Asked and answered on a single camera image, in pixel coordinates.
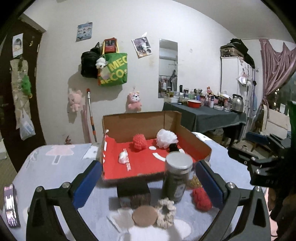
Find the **wall mirror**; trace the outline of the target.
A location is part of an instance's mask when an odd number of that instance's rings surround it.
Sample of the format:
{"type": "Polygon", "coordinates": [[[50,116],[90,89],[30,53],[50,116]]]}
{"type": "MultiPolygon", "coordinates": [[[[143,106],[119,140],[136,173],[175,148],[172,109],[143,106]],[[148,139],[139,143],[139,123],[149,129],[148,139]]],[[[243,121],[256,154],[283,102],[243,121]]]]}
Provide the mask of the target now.
{"type": "Polygon", "coordinates": [[[166,98],[168,93],[178,88],[178,44],[159,39],[159,82],[158,98],[166,98]]]}

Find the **pink plush toy left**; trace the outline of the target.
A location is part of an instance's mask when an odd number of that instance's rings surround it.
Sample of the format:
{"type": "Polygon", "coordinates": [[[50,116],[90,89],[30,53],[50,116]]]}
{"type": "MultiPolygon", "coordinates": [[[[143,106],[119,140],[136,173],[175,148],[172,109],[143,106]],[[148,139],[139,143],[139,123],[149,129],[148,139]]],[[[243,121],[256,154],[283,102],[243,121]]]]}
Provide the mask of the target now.
{"type": "Polygon", "coordinates": [[[68,94],[68,109],[69,111],[76,113],[79,111],[82,103],[82,92],[81,90],[72,91],[68,94]]]}

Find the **blue wall poster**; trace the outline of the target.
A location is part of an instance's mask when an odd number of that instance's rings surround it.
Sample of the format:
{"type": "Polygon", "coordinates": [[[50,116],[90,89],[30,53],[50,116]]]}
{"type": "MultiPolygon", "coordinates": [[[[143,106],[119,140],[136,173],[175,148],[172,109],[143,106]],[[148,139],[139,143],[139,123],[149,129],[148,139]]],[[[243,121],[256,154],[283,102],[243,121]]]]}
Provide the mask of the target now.
{"type": "Polygon", "coordinates": [[[78,25],[76,42],[91,39],[93,22],[78,25]]]}

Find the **smartphone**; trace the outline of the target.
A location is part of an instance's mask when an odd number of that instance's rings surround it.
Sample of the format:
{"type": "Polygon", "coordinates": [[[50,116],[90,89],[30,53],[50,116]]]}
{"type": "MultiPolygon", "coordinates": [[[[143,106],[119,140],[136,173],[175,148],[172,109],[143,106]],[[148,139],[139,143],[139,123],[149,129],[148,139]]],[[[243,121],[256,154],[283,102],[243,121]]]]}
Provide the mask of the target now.
{"type": "Polygon", "coordinates": [[[9,227],[20,227],[21,224],[16,203],[16,191],[13,184],[4,186],[4,209],[9,227]]]}

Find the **cream crochet scrunchie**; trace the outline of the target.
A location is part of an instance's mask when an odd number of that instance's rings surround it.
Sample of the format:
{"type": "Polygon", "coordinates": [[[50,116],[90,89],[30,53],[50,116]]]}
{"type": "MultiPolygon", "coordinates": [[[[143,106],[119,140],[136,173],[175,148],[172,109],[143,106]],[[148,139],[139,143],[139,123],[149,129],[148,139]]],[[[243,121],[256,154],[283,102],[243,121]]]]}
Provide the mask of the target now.
{"type": "Polygon", "coordinates": [[[158,227],[167,229],[174,225],[177,210],[174,201],[168,199],[168,197],[160,199],[154,208],[158,215],[156,220],[158,227]]]}

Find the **white mesh bath pouf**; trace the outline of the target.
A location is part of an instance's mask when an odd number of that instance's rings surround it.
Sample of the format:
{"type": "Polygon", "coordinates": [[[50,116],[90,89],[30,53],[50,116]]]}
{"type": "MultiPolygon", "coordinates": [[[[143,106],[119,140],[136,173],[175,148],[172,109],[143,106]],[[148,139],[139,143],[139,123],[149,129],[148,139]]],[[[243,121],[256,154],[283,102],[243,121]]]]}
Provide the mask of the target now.
{"type": "Polygon", "coordinates": [[[157,133],[156,142],[159,148],[166,149],[170,144],[177,144],[179,141],[174,132],[160,129],[157,133]]]}

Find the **pink foam net ball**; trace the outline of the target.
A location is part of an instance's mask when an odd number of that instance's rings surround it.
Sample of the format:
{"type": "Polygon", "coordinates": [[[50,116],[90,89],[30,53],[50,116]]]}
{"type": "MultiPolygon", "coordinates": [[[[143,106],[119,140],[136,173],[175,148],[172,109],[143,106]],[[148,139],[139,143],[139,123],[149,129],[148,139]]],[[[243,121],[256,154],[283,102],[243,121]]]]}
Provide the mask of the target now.
{"type": "Polygon", "coordinates": [[[145,150],[147,148],[147,140],[145,136],[141,133],[138,133],[135,136],[133,136],[132,147],[136,151],[145,150]]]}

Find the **pink curtain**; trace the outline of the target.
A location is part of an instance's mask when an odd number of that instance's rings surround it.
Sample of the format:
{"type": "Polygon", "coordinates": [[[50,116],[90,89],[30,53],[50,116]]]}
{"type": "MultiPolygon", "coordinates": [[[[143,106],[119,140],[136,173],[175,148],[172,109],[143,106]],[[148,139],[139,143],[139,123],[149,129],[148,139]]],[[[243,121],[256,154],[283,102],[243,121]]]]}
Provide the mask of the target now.
{"type": "Polygon", "coordinates": [[[267,39],[260,39],[263,97],[262,103],[280,111],[287,102],[295,101],[295,49],[283,43],[282,51],[275,51],[267,39]]]}

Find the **black backpack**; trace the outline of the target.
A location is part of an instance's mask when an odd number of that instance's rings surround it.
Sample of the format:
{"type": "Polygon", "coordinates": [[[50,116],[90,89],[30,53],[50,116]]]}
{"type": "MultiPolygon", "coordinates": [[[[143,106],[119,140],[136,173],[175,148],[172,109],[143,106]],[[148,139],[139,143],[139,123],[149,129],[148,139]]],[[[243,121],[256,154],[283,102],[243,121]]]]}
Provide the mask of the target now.
{"type": "Polygon", "coordinates": [[[96,61],[100,58],[100,42],[89,51],[81,55],[81,75],[86,78],[97,79],[98,70],[96,68],[96,61]]]}

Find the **green plush on door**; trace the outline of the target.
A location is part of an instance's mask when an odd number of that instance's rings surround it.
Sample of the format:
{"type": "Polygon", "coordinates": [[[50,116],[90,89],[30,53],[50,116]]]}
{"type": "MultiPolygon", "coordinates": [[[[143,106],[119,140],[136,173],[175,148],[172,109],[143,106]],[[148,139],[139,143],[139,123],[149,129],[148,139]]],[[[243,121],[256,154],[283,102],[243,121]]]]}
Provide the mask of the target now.
{"type": "Polygon", "coordinates": [[[32,92],[31,92],[31,83],[30,83],[30,79],[29,76],[24,75],[22,78],[22,91],[23,93],[28,97],[28,98],[32,98],[32,92]]]}

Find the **red knitted ball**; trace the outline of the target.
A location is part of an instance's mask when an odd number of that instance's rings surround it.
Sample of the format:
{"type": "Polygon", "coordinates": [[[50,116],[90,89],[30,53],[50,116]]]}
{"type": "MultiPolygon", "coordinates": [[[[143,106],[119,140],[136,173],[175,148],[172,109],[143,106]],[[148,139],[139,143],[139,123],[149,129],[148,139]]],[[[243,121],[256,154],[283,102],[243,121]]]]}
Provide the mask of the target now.
{"type": "Polygon", "coordinates": [[[196,205],[196,209],[198,209],[199,211],[206,212],[213,207],[212,202],[210,201],[210,198],[203,187],[194,189],[192,195],[194,203],[196,205]]]}

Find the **green tote bag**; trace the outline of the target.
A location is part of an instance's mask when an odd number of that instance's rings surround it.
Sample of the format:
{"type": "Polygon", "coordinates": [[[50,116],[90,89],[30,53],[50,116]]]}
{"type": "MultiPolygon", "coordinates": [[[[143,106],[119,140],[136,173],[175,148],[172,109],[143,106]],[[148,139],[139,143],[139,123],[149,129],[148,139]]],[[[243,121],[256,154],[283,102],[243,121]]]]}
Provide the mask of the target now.
{"type": "Polygon", "coordinates": [[[103,41],[102,54],[108,64],[98,69],[98,85],[102,87],[123,85],[127,82],[127,53],[119,52],[116,38],[103,41]]]}

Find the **brown round lid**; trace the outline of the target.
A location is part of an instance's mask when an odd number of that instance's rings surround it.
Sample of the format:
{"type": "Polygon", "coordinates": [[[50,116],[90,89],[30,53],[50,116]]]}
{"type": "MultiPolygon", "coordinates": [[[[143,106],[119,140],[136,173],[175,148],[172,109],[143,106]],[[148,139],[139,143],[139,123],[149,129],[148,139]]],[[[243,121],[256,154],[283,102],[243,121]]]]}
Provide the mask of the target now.
{"type": "Polygon", "coordinates": [[[132,214],[132,219],[137,226],[148,227],[153,225],[158,218],[157,211],[152,206],[138,207],[132,214]]]}

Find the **black cube box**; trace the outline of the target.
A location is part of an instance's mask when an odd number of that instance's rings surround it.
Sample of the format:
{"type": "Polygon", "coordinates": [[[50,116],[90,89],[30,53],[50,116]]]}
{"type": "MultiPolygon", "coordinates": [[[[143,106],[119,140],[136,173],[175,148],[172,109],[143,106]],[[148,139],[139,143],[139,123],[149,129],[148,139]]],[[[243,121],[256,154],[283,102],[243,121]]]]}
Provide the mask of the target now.
{"type": "Polygon", "coordinates": [[[145,180],[130,180],[118,183],[117,197],[122,208],[136,209],[151,204],[151,193],[145,180]]]}

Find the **pink plush toy right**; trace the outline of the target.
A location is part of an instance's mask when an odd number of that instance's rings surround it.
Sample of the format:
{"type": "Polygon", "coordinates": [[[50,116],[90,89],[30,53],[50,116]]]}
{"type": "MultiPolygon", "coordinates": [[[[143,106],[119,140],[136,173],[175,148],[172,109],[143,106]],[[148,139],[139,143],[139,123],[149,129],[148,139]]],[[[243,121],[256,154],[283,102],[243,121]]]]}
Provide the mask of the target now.
{"type": "Polygon", "coordinates": [[[140,112],[142,109],[142,104],[140,102],[139,91],[131,92],[127,96],[127,109],[131,111],[140,112]]]}

